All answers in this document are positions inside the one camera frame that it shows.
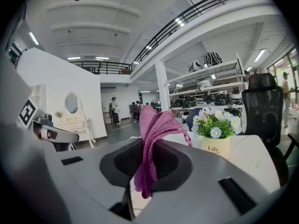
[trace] black bag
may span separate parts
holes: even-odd
[[[209,52],[204,57],[207,67],[222,63],[221,57],[216,52]]]

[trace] yellow flower pot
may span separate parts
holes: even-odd
[[[200,149],[209,151],[213,154],[218,154],[227,159],[229,156],[230,138],[212,139],[202,137]]]

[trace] pink knitted cloth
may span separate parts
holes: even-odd
[[[189,146],[192,146],[191,139],[182,124],[172,118],[170,111],[156,113],[150,106],[146,105],[140,112],[140,134],[143,140],[142,164],[138,168],[134,184],[138,192],[142,192],[143,198],[151,195],[151,185],[157,181],[157,172],[152,160],[154,143],[163,139],[168,134],[183,133]]]

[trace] black slot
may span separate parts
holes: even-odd
[[[69,158],[69,159],[63,159],[63,160],[61,160],[61,162],[63,165],[69,165],[72,163],[80,162],[82,160],[83,160],[83,158],[77,156],[77,157],[73,157],[73,158]]]
[[[245,214],[256,206],[256,203],[232,178],[221,179],[218,181],[218,183],[221,185],[241,215]]]

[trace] white pillar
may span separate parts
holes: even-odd
[[[155,67],[159,84],[161,109],[162,111],[168,111],[170,109],[170,99],[164,62],[155,62]]]

